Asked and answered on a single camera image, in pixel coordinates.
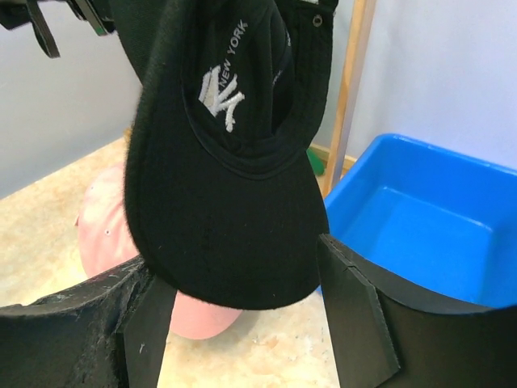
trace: wooden stick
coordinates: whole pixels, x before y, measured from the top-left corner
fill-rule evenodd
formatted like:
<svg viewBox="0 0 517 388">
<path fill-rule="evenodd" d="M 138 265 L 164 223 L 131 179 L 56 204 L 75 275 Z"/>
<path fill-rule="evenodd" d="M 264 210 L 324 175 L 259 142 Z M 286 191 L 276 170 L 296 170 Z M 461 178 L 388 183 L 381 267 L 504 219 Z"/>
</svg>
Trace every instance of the wooden stick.
<svg viewBox="0 0 517 388">
<path fill-rule="evenodd" d="M 326 177 L 323 183 L 323 196 L 327 196 L 341 179 L 375 5 L 376 0 L 354 1 L 347 54 L 339 90 L 338 109 L 330 143 L 329 162 L 326 166 Z"/>
</svg>

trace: green object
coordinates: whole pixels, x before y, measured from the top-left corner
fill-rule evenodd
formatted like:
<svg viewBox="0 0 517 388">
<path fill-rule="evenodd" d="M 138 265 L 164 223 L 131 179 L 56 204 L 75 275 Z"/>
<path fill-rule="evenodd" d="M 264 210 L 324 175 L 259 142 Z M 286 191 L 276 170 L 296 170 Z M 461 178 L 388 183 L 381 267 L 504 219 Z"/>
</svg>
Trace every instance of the green object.
<svg viewBox="0 0 517 388">
<path fill-rule="evenodd" d="M 322 176 L 325 174 L 325 164 L 323 164 L 321 159 L 312 150 L 307 150 L 307 156 L 309 157 L 310 165 L 313 168 L 314 174 L 316 176 Z"/>
</svg>

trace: black fabric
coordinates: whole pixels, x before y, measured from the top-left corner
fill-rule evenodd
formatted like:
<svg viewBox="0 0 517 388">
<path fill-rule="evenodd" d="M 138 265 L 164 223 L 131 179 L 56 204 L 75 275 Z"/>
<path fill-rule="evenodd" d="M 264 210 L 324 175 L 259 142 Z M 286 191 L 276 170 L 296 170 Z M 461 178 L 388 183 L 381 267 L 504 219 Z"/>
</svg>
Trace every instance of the black fabric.
<svg viewBox="0 0 517 388">
<path fill-rule="evenodd" d="M 112 10 L 144 87 L 125 176 L 128 226 L 145 262 L 185 294 L 266 310 L 317 288 L 317 236 L 328 223 L 305 150 L 325 108 L 336 5 L 167 0 L 148 62 L 149 45 L 132 46 Z M 253 34 L 241 34 L 232 68 L 245 98 L 230 132 L 226 112 L 214 117 L 200 94 L 241 20 Z"/>
<path fill-rule="evenodd" d="M 109 0 L 120 43 L 142 83 L 166 1 Z"/>
</svg>

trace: beige floor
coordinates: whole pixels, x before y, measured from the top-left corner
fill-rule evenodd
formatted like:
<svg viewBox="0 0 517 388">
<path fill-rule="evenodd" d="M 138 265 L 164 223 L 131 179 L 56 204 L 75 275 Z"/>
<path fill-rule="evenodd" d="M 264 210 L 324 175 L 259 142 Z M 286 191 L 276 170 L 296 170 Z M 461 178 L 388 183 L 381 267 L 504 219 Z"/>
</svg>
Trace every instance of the beige floor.
<svg viewBox="0 0 517 388">
<path fill-rule="evenodd" d="M 124 157 L 118 140 L 0 201 L 0 306 L 86 279 L 74 221 L 87 185 Z M 244 313 L 207 341 L 170 334 L 159 387 L 338 387 L 322 299 Z"/>
</svg>

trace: embroidered logo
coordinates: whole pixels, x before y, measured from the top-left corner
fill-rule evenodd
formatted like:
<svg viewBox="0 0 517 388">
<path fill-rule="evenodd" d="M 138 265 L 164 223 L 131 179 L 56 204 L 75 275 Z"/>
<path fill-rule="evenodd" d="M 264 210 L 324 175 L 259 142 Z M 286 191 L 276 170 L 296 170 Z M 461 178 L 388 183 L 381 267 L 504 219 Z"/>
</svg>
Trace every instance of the embroidered logo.
<svg viewBox="0 0 517 388">
<path fill-rule="evenodd" d="M 219 73 L 221 67 L 216 66 L 208 71 L 203 76 L 203 86 L 200 92 L 200 101 L 212 113 L 212 116 L 217 117 L 220 112 L 226 111 L 226 130 L 231 133 L 235 119 L 233 114 L 237 105 L 244 99 L 244 95 L 238 91 L 233 96 L 231 95 L 237 89 L 237 75 L 228 83 L 223 90 L 219 89 Z"/>
</svg>

